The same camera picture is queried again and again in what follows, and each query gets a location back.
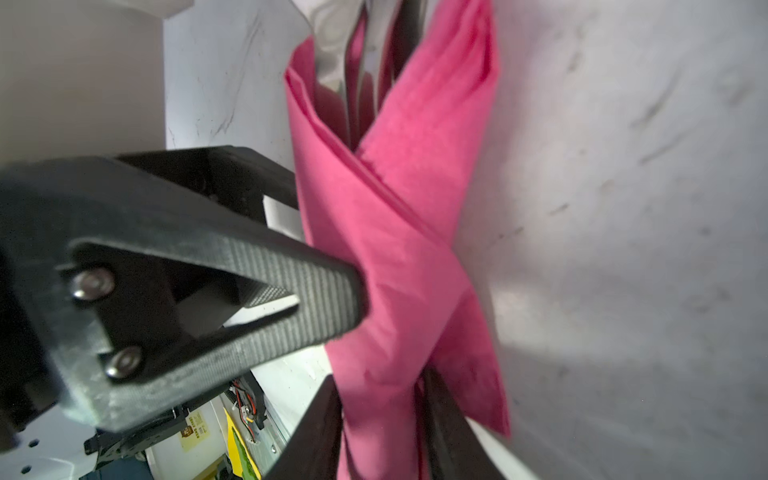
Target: yellow sticker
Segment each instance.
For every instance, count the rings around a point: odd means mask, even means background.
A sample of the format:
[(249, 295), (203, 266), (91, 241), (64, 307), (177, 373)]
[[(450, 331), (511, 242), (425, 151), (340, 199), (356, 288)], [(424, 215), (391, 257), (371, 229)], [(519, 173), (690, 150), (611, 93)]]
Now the yellow sticker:
[(208, 435), (210, 435), (210, 430), (203, 420), (203, 414), (196, 410), (187, 417), (187, 427), (179, 432), (181, 448), (185, 452), (189, 452)]

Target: white wall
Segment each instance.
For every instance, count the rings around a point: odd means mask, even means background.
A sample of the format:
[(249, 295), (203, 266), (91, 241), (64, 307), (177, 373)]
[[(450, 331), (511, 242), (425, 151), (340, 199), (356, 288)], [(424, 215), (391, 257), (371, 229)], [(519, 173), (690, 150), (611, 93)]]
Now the white wall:
[(98, 0), (0, 2), (0, 161), (165, 148), (163, 25)]

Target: metal bolt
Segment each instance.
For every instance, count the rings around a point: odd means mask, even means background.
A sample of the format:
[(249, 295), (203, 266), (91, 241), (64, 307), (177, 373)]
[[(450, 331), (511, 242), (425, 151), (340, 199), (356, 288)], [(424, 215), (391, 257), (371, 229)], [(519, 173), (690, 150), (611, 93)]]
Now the metal bolt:
[(127, 346), (107, 362), (104, 372), (112, 379), (124, 379), (141, 364), (141, 347)]
[(69, 282), (72, 296), (80, 300), (99, 300), (114, 290), (114, 275), (109, 270), (98, 267), (83, 270)]

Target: pink napkin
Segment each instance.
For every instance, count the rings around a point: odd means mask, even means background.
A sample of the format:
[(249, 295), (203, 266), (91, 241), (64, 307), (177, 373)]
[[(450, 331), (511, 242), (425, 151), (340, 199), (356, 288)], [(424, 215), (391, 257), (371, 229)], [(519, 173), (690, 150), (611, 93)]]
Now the pink napkin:
[(369, 295), (362, 324), (326, 345), (344, 409), (339, 477), (417, 478), (426, 364), (466, 415), (509, 434), (488, 327), (451, 250), (498, 78), (491, 3), (443, 0), (355, 153), (318, 118), (313, 66), (310, 40), (286, 72), (304, 230), (357, 265)]

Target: folded napkin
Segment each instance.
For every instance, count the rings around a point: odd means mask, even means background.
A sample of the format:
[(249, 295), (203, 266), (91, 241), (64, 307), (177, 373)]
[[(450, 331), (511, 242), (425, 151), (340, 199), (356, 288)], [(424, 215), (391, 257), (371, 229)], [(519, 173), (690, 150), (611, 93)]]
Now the folded napkin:
[(340, 478), (419, 476), (414, 385), (426, 364), (467, 416), (509, 434), (488, 327), (451, 250), (497, 79), (490, 1), (443, 0), (353, 153), (316, 113), (311, 39), (293, 53), (306, 239), (357, 265), (369, 296), (361, 325), (326, 345), (344, 410)]

